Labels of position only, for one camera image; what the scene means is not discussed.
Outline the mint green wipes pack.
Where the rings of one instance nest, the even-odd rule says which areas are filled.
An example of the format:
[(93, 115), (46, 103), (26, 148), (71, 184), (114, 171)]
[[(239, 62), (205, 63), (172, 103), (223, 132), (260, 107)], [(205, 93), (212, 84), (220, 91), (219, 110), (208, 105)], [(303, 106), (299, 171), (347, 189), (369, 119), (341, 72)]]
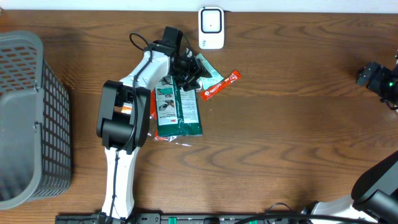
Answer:
[(198, 59), (198, 61), (201, 62), (201, 64), (205, 68), (206, 74), (209, 76), (209, 77), (199, 78), (200, 84), (204, 90), (209, 89), (209, 87), (218, 84), (224, 79), (221, 76), (221, 74), (211, 65), (209, 61), (207, 61), (207, 59), (202, 54), (198, 54), (196, 56), (196, 59)]

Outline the red snack stick packet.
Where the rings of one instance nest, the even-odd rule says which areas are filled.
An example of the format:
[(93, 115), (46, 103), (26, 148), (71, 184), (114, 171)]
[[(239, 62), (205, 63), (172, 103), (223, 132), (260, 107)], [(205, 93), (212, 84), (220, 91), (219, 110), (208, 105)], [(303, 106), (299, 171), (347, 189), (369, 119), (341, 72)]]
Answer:
[(242, 75), (237, 71), (233, 71), (231, 75), (224, 80), (220, 81), (219, 83), (209, 87), (207, 90), (200, 93), (201, 98), (204, 101), (209, 100), (211, 97), (215, 96), (221, 90), (226, 88), (228, 85), (232, 84), (234, 81), (239, 80), (242, 78)]

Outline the green grip gloves package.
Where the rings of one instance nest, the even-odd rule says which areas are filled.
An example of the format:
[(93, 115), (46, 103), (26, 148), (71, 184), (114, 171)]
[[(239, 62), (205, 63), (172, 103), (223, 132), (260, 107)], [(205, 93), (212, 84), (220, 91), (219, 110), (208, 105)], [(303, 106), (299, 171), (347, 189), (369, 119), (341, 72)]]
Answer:
[(154, 89), (154, 111), (160, 138), (201, 136), (196, 91), (178, 88), (171, 76), (162, 78)]

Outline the red dustpan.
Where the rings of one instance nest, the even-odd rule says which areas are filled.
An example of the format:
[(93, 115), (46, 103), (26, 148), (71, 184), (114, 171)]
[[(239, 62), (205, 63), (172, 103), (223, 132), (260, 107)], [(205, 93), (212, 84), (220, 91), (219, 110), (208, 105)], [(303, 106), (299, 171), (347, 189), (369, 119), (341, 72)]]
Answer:
[(182, 119), (178, 119), (175, 124), (160, 125), (157, 118), (157, 100), (153, 90), (150, 97), (150, 130), (148, 137), (154, 141), (171, 142), (182, 146), (191, 146), (186, 140), (182, 130)]

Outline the orange tissue pack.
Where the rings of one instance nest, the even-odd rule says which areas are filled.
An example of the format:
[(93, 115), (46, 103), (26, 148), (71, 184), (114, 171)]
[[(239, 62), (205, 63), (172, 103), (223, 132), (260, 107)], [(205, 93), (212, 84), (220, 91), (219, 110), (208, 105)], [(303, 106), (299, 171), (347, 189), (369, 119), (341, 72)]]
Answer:
[(132, 106), (123, 106), (121, 112), (124, 114), (131, 114)]

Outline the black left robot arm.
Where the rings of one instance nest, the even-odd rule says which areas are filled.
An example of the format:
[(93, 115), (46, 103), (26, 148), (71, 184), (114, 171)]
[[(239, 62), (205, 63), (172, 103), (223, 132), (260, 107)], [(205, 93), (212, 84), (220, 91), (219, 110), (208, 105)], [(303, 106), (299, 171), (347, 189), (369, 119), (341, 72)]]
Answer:
[(167, 26), (160, 40), (146, 42), (137, 67), (120, 81), (103, 85), (96, 125), (107, 160), (106, 196), (97, 223), (129, 223), (134, 208), (133, 183), (137, 154), (150, 128), (150, 98), (161, 80), (170, 77), (179, 90), (199, 89), (203, 67), (190, 47), (181, 53), (181, 30)]

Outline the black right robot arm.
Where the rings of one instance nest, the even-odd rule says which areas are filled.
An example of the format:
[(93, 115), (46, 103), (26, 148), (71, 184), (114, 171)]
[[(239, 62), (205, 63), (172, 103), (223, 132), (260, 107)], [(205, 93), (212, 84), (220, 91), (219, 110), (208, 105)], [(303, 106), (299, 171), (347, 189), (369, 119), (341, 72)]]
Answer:
[[(377, 94), (390, 110), (397, 111), (397, 67), (390, 70), (370, 62), (358, 73), (356, 83)], [(360, 176), (350, 196), (314, 202), (304, 208), (302, 214), (397, 223), (397, 152)]]

